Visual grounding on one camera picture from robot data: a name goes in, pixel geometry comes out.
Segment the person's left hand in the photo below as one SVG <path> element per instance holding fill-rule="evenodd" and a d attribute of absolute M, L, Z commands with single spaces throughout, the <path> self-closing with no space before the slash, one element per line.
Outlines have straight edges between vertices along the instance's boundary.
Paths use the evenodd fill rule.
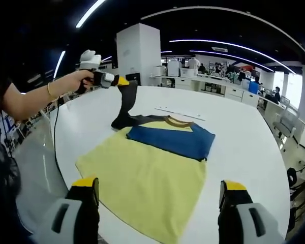
<path fill-rule="evenodd" d="M 88 70 L 78 70 L 66 76 L 67 91 L 76 92 L 80 87 L 85 90 L 93 85 L 94 74 Z"/>

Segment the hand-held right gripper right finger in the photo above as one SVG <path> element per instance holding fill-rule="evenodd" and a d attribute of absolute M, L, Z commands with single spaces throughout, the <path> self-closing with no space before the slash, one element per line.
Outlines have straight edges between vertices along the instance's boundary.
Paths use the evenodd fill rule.
<path fill-rule="evenodd" d="M 219 211 L 219 243 L 284 243 L 273 215 L 238 182 L 221 181 Z"/>

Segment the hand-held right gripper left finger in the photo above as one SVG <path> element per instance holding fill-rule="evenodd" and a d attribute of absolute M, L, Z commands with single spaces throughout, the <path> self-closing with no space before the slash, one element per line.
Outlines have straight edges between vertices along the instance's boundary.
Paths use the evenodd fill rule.
<path fill-rule="evenodd" d="M 35 243 L 98 243 L 99 221 L 99 180 L 82 178 L 48 209 L 33 238 Z"/>

